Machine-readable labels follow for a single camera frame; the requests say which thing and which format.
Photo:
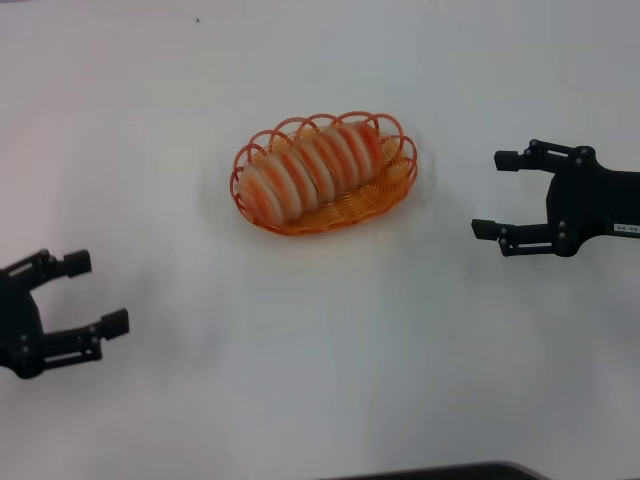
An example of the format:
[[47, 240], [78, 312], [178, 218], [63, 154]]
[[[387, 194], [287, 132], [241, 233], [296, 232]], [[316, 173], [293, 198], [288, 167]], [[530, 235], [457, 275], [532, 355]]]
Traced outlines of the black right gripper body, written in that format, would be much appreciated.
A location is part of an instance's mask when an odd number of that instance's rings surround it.
[[580, 146], [558, 168], [547, 194], [554, 253], [575, 255], [598, 236], [639, 237], [639, 174], [610, 170]]

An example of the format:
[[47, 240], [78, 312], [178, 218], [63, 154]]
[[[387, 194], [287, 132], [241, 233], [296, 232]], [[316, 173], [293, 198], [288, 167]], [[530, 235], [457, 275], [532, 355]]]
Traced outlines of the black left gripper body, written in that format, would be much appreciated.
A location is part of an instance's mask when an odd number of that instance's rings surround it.
[[44, 331], [38, 307], [28, 288], [1, 272], [1, 366], [20, 379], [43, 371]]

